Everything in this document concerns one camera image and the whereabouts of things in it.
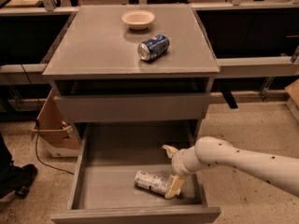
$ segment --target cabinet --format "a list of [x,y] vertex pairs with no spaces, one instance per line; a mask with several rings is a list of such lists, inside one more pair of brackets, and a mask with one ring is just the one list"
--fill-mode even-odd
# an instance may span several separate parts
[[[133,31],[121,14],[156,16]],[[168,52],[146,63],[137,46],[157,34]],[[138,169],[169,176],[163,143],[192,145],[209,103],[215,57],[188,5],[81,7],[43,76],[81,140],[67,212],[55,223],[207,223],[220,214],[206,205],[200,174],[173,200],[134,187]]]

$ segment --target cardboard box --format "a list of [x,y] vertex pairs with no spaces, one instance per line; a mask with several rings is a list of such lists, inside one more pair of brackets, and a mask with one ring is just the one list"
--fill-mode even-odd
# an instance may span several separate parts
[[285,90],[290,95],[290,98],[287,101],[287,107],[299,121],[299,79],[287,86]]
[[[71,129],[65,130],[61,128],[64,119],[54,102],[52,91],[41,109],[37,120],[39,121],[40,141],[52,157],[78,156],[80,144]],[[32,131],[34,133],[38,132],[36,124]]]

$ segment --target black shoe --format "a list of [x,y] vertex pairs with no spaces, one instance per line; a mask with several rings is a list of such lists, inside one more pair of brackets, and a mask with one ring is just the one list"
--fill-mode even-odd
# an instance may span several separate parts
[[0,199],[13,190],[17,196],[26,197],[36,175],[37,169],[33,164],[22,168],[11,165],[6,180],[0,182]]

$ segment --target can lid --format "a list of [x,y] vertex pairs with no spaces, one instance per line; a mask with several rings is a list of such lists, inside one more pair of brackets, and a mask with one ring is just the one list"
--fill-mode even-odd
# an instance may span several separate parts
[[147,45],[143,43],[138,46],[138,54],[143,61],[148,61],[150,59],[150,50]]

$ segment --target gray tabletop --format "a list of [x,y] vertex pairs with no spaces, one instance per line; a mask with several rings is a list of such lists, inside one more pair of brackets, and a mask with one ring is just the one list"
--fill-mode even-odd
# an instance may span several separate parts
[[[131,30],[121,15],[149,10],[149,29]],[[154,35],[170,40],[168,51],[151,63],[140,60],[137,46]],[[108,75],[217,73],[219,67],[189,5],[81,7],[43,75],[72,78]]]

